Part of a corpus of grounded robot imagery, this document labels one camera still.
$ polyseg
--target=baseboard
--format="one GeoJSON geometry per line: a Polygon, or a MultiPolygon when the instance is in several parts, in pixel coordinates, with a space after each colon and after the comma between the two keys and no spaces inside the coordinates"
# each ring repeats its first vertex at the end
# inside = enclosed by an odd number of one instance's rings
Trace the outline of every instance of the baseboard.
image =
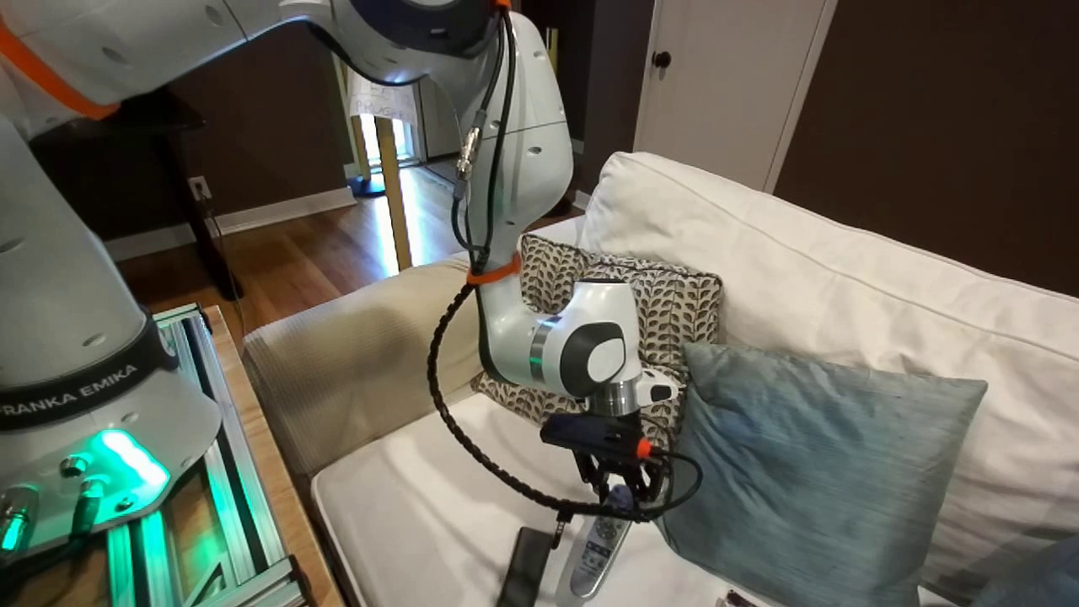
{"type": "MultiPolygon", "coordinates": [[[[332,210],[344,210],[344,207],[354,207],[350,191],[326,188],[326,191],[315,191],[315,194],[300,194],[300,199],[284,199],[284,203],[271,203],[271,207],[227,211],[227,216],[217,216],[217,225],[223,229],[223,236],[230,236],[230,232],[247,232],[247,229],[260,229],[260,225],[272,225],[272,221],[287,221],[287,219],[300,219],[300,216],[316,216],[316,211],[332,211],[332,210]]],[[[180,221],[180,225],[163,225],[163,229],[107,240],[106,248],[111,253],[111,258],[123,264],[123,258],[152,257],[163,248],[180,248],[188,244],[196,244],[196,236],[187,221],[180,221]]]]}

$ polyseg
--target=metal frame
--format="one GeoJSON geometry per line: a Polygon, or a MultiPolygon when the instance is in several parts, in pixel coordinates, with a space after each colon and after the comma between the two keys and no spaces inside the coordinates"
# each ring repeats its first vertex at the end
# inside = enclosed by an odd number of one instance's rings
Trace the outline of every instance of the metal frame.
{"type": "Polygon", "coordinates": [[[175,547],[166,515],[152,511],[107,534],[107,593],[115,607],[295,607],[308,602],[297,566],[277,534],[271,499],[243,438],[236,404],[213,347],[211,325],[196,306],[158,315],[166,347],[180,375],[223,404],[223,431],[206,451],[203,480],[227,543],[220,562],[180,596],[175,547]]]}

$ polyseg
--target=light blue pillow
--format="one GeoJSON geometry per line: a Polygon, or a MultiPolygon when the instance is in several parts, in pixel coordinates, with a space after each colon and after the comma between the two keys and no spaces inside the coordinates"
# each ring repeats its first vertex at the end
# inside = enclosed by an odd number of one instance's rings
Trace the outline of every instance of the light blue pillow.
{"type": "Polygon", "coordinates": [[[1055,543],[1005,575],[996,575],[976,607],[1060,607],[1079,602],[1079,536],[1055,543]]]}
{"type": "Polygon", "coordinates": [[[674,552],[779,602],[919,602],[987,383],[721,345],[693,345],[689,372],[674,451],[697,458],[704,483],[662,520],[674,552]]]}

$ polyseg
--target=patterned pillow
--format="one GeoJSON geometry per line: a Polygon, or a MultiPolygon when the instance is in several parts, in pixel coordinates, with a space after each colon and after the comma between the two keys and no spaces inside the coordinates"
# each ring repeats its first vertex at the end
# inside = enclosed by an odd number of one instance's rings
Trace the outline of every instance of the patterned pillow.
{"type": "MultiPolygon", "coordinates": [[[[578,247],[523,236],[523,297],[541,315],[562,310],[578,281],[623,281],[640,315],[640,359],[689,382],[686,345],[721,342],[721,281],[662,258],[597,257],[578,247]]],[[[581,400],[515,386],[480,375],[476,391],[543,424],[553,410],[581,410],[581,400]]],[[[670,445],[686,391],[644,407],[644,435],[670,445]]]]}

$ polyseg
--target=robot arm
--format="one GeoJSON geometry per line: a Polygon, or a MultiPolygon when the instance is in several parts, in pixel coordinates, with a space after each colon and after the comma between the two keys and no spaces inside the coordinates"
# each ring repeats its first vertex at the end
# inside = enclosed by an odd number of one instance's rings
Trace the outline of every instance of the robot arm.
{"type": "MultiPolygon", "coordinates": [[[[569,182],[569,136],[541,35],[504,16],[488,0],[0,0],[0,534],[17,520],[24,530],[4,536],[0,562],[66,543],[91,490],[97,515],[79,534],[157,510],[217,435],[217,404],[139,359],[149,319],[27,139],[103,117],[272,27],[308,23],[376,81],[441,87],[470,140],[474,273],[488,276],[513,267],[520,232],[569,182]],[[107,431],[158,461],[152,483],[76,490],[81,480],[66,476],[66,461],[115,438],[107,431]]],[[[538,318],[507,276],[483,284],[480,302],[496,375],[581,399],[613,383],[606,413],[634,410],[640,363],[626,286],[592,284],[562,315],[538,318]]]]}

